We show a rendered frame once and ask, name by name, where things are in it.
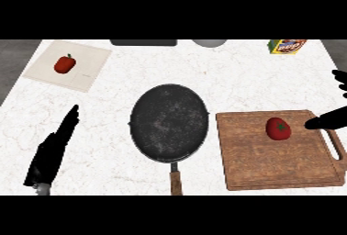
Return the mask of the red tomato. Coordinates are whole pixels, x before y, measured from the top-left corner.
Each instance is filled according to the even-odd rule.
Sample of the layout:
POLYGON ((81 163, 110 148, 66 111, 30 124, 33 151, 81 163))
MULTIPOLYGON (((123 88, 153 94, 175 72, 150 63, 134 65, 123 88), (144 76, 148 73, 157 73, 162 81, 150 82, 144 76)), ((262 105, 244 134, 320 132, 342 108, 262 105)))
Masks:
POLYGON ((290 136, 289 124, 278 117, 271 117, 265 124, 265 133, 271 140, 286 140, 290 136))

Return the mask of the red bell pepper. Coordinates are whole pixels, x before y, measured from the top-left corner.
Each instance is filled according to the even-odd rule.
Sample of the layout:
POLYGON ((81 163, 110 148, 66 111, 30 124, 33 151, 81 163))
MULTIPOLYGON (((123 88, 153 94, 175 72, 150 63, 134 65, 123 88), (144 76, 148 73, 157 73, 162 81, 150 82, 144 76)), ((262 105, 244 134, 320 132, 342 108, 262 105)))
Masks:
POLYGON ((73 66, 75 66, 75 59, 72 58, 72 55, 67 54, 66 56, 61 56, 57 59, 57 62, 54 64, 54 71, 57 73, 66 73, 67 71, 70 71, 73 66))

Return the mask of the yellow green food box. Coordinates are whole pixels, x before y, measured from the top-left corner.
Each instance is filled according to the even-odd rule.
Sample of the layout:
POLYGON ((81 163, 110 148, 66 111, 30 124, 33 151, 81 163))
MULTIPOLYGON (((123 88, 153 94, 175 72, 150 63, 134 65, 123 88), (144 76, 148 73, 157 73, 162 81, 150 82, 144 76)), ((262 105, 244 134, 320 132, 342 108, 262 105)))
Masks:
POLYGON ((270 54, 295 54, 305 45, 305 39, 271 39, 267 47, 270 54))

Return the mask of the beige placemat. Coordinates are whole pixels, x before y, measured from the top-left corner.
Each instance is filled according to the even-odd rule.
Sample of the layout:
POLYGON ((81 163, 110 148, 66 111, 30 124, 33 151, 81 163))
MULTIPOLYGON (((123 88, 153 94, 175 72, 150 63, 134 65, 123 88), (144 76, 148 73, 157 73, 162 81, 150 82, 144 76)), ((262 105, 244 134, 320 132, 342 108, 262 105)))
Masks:
POLYGON ((54 40, 23 77, 86 93, 110 50, 54 40))

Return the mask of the grey round object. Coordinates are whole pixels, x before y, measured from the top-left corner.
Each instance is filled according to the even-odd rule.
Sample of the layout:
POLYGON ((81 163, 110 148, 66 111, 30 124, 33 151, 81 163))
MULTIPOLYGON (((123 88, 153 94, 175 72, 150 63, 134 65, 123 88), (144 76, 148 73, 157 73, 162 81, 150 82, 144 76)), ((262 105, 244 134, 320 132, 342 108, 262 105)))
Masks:
POLYGON ((193 42, 205 48, 216 48, 225 43, 225 40, 224 39, 194 39, 193 42))

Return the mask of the dark grey flat object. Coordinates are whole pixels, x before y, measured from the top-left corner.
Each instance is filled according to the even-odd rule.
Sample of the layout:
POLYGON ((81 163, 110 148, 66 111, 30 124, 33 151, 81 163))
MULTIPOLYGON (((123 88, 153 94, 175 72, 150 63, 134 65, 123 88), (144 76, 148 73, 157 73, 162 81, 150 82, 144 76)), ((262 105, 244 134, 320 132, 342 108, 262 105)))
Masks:
POLYGON ((115 46, 175 46, 177 39, 110 39, 115 46))

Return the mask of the brown wooden cutting board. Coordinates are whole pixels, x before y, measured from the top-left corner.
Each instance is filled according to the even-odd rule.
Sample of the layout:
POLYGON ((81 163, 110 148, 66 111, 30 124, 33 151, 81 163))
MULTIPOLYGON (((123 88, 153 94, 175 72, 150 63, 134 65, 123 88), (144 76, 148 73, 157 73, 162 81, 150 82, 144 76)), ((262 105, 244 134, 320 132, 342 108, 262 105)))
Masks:
POLYGON ((228 190, 343 185, 347 151, 336 132, 306 129, 308 110, 228 112, 215 115, 228 190), (265 133, 270 118, 289 124, 286 140, 265 133))

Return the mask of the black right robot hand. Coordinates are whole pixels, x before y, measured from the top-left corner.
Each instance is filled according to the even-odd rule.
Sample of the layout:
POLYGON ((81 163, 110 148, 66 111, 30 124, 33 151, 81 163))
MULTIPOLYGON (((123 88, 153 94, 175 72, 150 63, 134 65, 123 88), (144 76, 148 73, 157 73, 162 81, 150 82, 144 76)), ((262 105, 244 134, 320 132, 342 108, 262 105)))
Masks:
MULTIPOLYGON (((335 80, 339 82, 337 89, 343 91, 347 99, 347 72, 333 70, 335 80)), ((347 106, 329 111, 305 122, 305 129, 340 129, 347 127, 347 106)))

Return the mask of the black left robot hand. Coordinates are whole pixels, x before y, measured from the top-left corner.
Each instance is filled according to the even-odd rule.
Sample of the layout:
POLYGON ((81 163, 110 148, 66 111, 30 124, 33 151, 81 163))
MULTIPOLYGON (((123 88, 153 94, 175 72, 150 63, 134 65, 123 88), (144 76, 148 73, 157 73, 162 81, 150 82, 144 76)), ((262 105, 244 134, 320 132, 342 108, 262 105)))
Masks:
POLYGON ((64 147, 78 124, 78 105, 73 105, 61 119, 57 131, 51 132, 38 145, 36 152, 27 167, 23 186, 51 184, 57 176, 64 147))

